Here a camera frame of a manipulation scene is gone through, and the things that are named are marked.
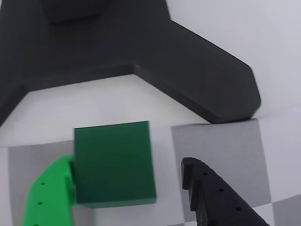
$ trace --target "black 3d-printed part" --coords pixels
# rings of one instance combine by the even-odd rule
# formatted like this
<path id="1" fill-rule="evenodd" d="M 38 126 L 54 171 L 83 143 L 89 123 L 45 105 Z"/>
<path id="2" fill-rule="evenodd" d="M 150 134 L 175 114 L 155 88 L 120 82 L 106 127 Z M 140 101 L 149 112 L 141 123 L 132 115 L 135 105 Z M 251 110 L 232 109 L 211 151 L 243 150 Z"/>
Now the black 3d-printed part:
<path id="1" fill-rule="evenodd" d="M 100 14 L 108 0 L 40 0 L 49 23 Z"/>
<path id="2" fill-rule="evenodd" d="M 183 158 L 182 188 L 189 191 L 190 210 L 198 226 L 268 226 L 209 166 Z"/>
<path id="3" fill-rule="evenodd" d="M 2 1 L 0 108 L 21 100 L 15 87 L 34 91 L 126 74 L 211 123 L 249 119 L 260 106 L 251 68 L 171 21 L 165 0 L 110 0 L 100 15 L 56 25 L 40 1 L 47 0 Z"/>

